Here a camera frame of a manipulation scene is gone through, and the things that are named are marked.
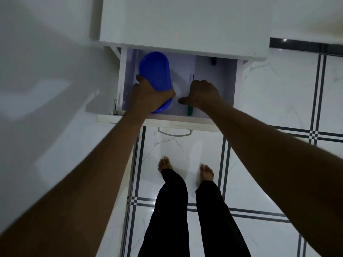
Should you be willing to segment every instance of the metal handle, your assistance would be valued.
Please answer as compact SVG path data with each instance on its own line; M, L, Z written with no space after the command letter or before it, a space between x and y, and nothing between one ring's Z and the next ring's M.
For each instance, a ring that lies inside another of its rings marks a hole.
M173 137L185 137L185 136L190 136L190 135L192 135L192 133L193 133L193 130L189 130L189 133L188 133L188 134L184 134L184 135L167 134L167 133L164 133L163 131L161 131L161 127L158 127L158 128L157 128L157 131L158 131L159 133L162 133L162 134L165 134L165 135L168 135L168 136L173 136Z

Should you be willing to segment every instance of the hand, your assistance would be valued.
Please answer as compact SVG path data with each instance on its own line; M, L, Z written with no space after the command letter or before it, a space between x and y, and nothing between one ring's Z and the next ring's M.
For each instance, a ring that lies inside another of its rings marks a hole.
M197 107L203 111L207 105L221 101L218 90L212 83L206 80L194 80L191 83L191 89L187 97L182 97L178 100L180 104Z
M173 89L156 91L144 77L137 75L136 79L139 84L133 86L129 111L139 116L147 117L149 113L157 110L165 101L175 96Z

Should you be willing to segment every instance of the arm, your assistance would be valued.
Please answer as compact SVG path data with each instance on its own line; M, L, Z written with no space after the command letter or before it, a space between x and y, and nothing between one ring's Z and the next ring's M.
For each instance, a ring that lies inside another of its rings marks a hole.
M1 256L95 256L139 130L173 90L138 76L129 111L95 149L0 237Z
M195 80L179 103L218 126L248 172L322 256L343 255L343 160L225 104Z

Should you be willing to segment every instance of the person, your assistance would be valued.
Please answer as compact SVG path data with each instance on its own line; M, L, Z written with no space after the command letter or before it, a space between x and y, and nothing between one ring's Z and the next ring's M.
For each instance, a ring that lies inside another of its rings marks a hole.
M175 96L136 79L129 110L74 170L2 233L1 256L96 255L139 130L150 112ZM231 107L205 80L193 81L179 103L213 120L309 245L322 256L343 256L342 159Z
M165 184L157 195L138 257L190 256L186 183L173 170L168 157L160 160L158 171ZM205 256L230 253L233 256L251 257L213 177L212 169L202 164L200 186L195 194Z

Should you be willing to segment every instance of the black pants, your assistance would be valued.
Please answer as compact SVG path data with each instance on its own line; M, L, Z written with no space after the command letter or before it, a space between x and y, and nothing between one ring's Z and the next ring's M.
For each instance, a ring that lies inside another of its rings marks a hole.
M138 256L189 256L186 184L172 169L164 169L162 176L165 184ZM205 256L251 257L217 185L201 182L196 197Z

